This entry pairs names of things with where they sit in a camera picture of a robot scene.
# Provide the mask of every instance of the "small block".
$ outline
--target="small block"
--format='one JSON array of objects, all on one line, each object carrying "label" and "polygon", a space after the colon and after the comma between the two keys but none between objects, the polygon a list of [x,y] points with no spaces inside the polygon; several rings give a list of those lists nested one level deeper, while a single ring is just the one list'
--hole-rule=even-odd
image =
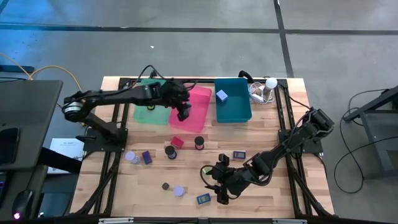
[{"label": "small block", "polygon": [[224,102],[228,97],[228,95],[223,90],[218,91],[216,93],[216,96],[221,102]]},{"label": "small block", "polygon": [[206,203],[206,202],[209,202],[209,201],[211,201],[211,197],[210,197],[209,193],[201,195],[201,196],[197,196],[197,202],[198,202],[199,205],[203,204],[203,203]]},{"label": "small block", "polygon": [[234,151],[233,159],[245,159],[246,152],[245,151]]},{"label": "small block", "polygon": [[144,159],[145,164],[150,164],[152,162],[152,159],[150,158],[149,151],[143,152],[142,158]]},{"label": "small block", "polygon": [[174,187],[174,195],[178,197],[182,197],[185,194],[185,189],[179,185]]},{"label": "small block", "polygon": [[177,137],[174,137],[172,139],[172,141],[170,142],[170,144],[175,146],[177,149],[181,149],[182,146],[184,145],[184,141],[179,139],[179,138],[177,138]]},{"label": "small block", "polygon": [[168,183],[163,183],[162,188],[163,190],[169,189],[170,185]]}]

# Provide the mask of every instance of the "wooden table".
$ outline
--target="wooden table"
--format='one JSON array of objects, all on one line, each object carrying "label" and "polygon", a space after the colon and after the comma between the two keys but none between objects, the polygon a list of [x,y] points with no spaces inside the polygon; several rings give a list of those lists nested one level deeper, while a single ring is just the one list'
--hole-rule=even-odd
[{"label": "wooden table", "polygon": [[[120,77],[104,77],[102,90],[116,90]],[[301,78],[287,79],[292,98],[308,105],[304,81]],[[200,167],[214,165],[218,154],[231,156],[233,150],[245,150],[250,158],[257,152],[271,150],[278,144],[277,132],[280,129],[276,103],[251,105],[252,118],[247,123],[223,123],[216,121],[214,84],[198,84],[213,90],[205,128],[201,136],[205,138],[205,150],[197,151],[193,139],[198,134],[189,133],[169,126],[137,123],[132,119],[134,105],[130,105],[127,128],[129,137],[127,150],[142,152],[148,150],[153,163],[133,165],[121,160],[118,181],[114,195],[112,216],[129,217],[228,217],[228,218],[287,218],[294,217],[292,199],[285,159],[275,168],[272,181],[265,187],[250,185],[237,200],[229,205],[217,203],[216,195],[204,188],[199,176]],[[99,106],[95,114],[105,121],[111,121],[114,106]],[[292,102],[295,119],[301,117],[306,108]],[[185,141],[178,150],[175,160],[167,158],[164,147],[170,144],[173,136]],[[83,161],[71,212],[77,211],[89,199],[100,179],[103,152],[92,153]],[[242,161],[232,161],[231,167],[242,167]],[[333,213],[328,183],[321,162],[314,155],[303,155],[307,184],[319,202]],[[175,197],[172,189],[164,191],[162,184],[171,187],[185,187],[183,197]],[[298,188],[300,208],[304,210],[303,197]],[[108,190],[105,189],[103,209]],[[196,197],[210,193],[211,202],[197,205]]]}]

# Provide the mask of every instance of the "concrete floor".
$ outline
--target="concrete floor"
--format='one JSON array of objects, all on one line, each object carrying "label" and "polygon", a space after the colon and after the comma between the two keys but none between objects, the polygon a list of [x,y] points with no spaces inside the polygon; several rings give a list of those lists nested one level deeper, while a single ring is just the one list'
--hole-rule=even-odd
[{"label": "concrete floor", "polygon": [[[393,0],[280,0],[280,7],[286,29],[398,29],[398,2]],[[9,0],[0,14],[0,25],[10,23],[278,28],[273,0]],[[322,108],[336,127],[352,95],[398,83],[397,35],[287,35],[286,39],[294,77],[305,79],[311,105]],[[98,89],[105,75],[137,75],[147,64],[171,76],[236,76],[246,70],[255,77],[287,77],[280,43],[279,34],[0,30],[0,52],[24,65],[68,68],[86,90]],[[8,62],[0,58],[0,63]],[[59,102],[77,91],[62,71],[46,70],[37,78],[63,80]],[[377,94],[360,96],[353,106]],[[343,124],[343,132],[352,149],[368,143],[357,126]],[[45,146],[52,138],[82,133],[78,124],[65,121],[57,110]],[[397,222],[398,178],[367,181],[359,193],[343,193],[333,180],[335,163],[346,152],[338,129],[323,140],[323,149],[337,215]],[[372,149],[357,153],[365,173],[377,169]],[[337,172],[346,190],[359,185],[360,175],[350,158]],[[49,185],[57,181],[53,178]]]}]

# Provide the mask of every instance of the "dark cylinder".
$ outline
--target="dark cylinder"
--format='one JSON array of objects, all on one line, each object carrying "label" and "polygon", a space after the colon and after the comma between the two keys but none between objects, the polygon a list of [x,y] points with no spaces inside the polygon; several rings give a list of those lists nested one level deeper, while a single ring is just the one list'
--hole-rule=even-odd
[{"label": "dark cylinder", "polygon": [[195,138],[195,149],[202,150],[205,148],[205,139],[201,136]]},{"label": "dark cylinder", "polygon": [[170,185],[168,183],[163,183],[162,188],[163,190],[169,189]]},{"label": "dark cylinder", "polygon": [[164,149],[164,152],[166,152],[166,155],[169,159],[175,159],[177,158],[177,152],[175,151],[173,146],[167,146]]}]

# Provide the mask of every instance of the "plastic bin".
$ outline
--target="plastic bin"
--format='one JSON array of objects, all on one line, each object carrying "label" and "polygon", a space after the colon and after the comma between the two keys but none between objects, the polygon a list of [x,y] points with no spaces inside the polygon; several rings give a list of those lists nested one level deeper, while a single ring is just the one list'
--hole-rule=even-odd
[{"label": "plastic bin", "polygon": [[189,117],[184,121],[179,121],[177,118],[178,111],[177,109],[173,109],[169,124],[174,128],[200,133],[203,127],[205,127],[207,110],[211,98],[211,89],[196,85],[189,93],[189,103],[192,105]]},{"label": "plastic bin", "polygon": [[215,92],[223,90],[228,98],[216,99],[216,117],[219,123],[243,123],[251,119],[248,81],[245,78],[217,78]]},{"label": "plastic bin", "polygon": [[[147,85],[151,83],[159,82],[164,84],[165,80],[159,79],[144,79],[141,80],[138,85]],[[165,108],[164,106],[155,106],[154,110],[148,110],[146,106],[135,106],[133,119],[138,123],[146,124],[158,124],[167,125],[169,123],[169,116],[171,113],[171,108]]]}]

